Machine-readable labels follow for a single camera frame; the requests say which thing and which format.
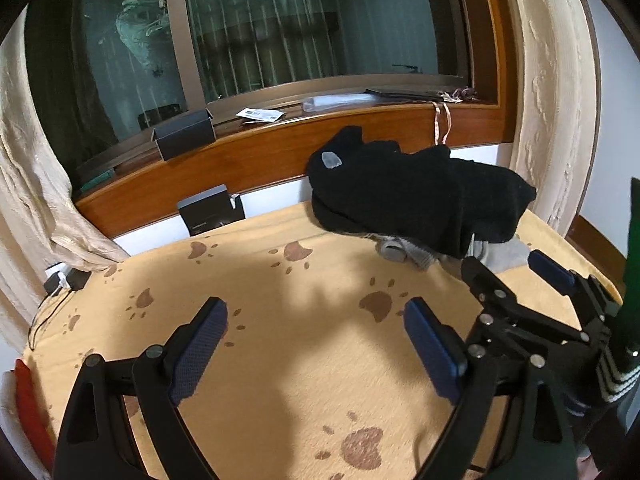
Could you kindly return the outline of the black knit sweater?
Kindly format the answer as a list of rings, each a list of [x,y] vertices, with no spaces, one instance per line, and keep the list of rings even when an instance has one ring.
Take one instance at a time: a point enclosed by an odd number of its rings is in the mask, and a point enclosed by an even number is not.
[[[536,198],[499,166],[454,158],[445,144],[407,154],[347,126],[309,157],[311,206],[322,228],[406,238],[461,259],[472,240],[504,243]]]

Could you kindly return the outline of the grey garment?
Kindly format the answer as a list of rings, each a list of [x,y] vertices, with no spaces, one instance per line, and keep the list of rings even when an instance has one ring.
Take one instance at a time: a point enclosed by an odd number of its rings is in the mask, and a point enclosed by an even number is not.
[[[461,261],[466,257],[474,257],[493,274],[500,274],[506,270],[526,266],[529,247],[517,236],[504,243],[489,243],[472,238],[469,248],[462,257],[456,258],[434,252],[424,244],[408,238],[371,235],[376,241],[376,250],[385,259],[396,262],[409,261],[421,270],[427,270],[434,263],[452,275],[460,275]]]

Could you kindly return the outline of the red cloth item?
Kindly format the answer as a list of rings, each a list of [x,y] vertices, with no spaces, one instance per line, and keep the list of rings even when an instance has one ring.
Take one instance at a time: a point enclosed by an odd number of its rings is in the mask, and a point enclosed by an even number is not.
[[[29,443],[44,469],[50,474],[53,471],[55,446],[39,411],[32,372],[21,359],[16,359],[14,375],[18,418]]]

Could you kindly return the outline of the right beige curtain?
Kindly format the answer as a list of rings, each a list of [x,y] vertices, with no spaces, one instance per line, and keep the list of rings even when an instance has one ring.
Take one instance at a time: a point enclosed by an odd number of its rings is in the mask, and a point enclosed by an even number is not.
[[[597,49],[582,0],[508,0],[518,66],[510,167],[530,209],[566,235],[588,184],[599,119]]]

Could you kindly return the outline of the beige curtain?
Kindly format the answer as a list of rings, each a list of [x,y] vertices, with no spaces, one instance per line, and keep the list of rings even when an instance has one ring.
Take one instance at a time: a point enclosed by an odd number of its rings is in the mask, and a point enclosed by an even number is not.
[[[566,235],[588,184],[599,119],[597,49],[582,0],[508,0],[518,66],[510,167],[530,209]]]
[[[17,352],[27,346],[49,266],[102,271],[128,257],[72,201],[29,88],[25,21],[18,14],[1,41],[1,338]]]

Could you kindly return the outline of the black power adapter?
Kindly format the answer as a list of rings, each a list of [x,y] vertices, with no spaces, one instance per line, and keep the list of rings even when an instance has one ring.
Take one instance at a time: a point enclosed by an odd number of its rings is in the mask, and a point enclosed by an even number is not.
[[[76,292],[85,287],[90,276],[90,272],[75,269],[66,263],[57,263],[46,270],[47,279],[43,289],[47,296],[55,296],[62,289]]]

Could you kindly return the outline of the yellow paw print blanket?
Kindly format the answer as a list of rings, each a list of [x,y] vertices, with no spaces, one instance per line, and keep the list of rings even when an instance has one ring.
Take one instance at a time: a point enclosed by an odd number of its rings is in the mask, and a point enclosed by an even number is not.
[[[567,270],[611,286],[558,234],[526,214],[516,236]],[[580,330],[570,300],[526,266],[495,274],[521,306]],[[308,205],[243,220],[112,264],[43,309],[27,362],[58,443],[87,356],[136,358],[164,344],[210,297],[228,326],[193,396],[178,410],[215,479],[417,479],[454,407],[436,393],[405,331],[406,303],[422,298],[464,342],[480,304],[460,275],[390,262],[370,236],[322,229]],[[596,367],[596,394],[559,386],[576,448],[607,460],[614,417],[638,376],[620,315]],[[490,461],[506,398],[491,404],[463,478]],[[125,399],[148,479],[170,479],[138,401]]]

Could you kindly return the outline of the left beige curtain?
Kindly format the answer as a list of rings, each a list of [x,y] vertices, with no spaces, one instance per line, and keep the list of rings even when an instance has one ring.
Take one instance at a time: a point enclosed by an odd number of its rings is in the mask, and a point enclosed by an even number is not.
[[[49,266],[102,271],[128,257],[72,201],[29,88],[25,21],[18,14],[1,41],[1,338],[17,352],[27,346]]]

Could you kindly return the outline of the black box on bed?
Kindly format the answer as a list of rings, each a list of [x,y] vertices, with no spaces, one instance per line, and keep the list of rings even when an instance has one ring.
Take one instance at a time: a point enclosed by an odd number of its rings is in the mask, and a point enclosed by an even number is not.
[[[224,184],[180,200],[177,209],[191,236],[245,219],[241,196],[230,195]]]

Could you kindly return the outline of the clear plastic tube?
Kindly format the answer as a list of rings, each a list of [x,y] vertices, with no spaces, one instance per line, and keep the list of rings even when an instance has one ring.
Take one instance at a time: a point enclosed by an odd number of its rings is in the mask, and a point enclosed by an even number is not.
[[[368,92],[324,94],[304,99],[302,109],[310,114],[329,113],[336,110],[375,106],[382,102],[383,99],[380,96]]]

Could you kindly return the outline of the white paper card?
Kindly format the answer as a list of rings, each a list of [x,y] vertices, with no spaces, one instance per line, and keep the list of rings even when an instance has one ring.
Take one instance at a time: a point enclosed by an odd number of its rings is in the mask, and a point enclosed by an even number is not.
[[[273,124],[285,116],[285,112],[280,110],[270,110],[269,108],[249,108],[245,107],[236,113],[236,116],[246,122],[262,122],[263,124]]]

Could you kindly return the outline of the dark box on sill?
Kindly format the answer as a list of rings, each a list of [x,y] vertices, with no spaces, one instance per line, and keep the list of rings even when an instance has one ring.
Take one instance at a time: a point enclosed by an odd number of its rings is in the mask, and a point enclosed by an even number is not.
[[[209,110],[196,110],[153,128],[151,140],[160,158],[169,160],[214,143],[216,134]]]

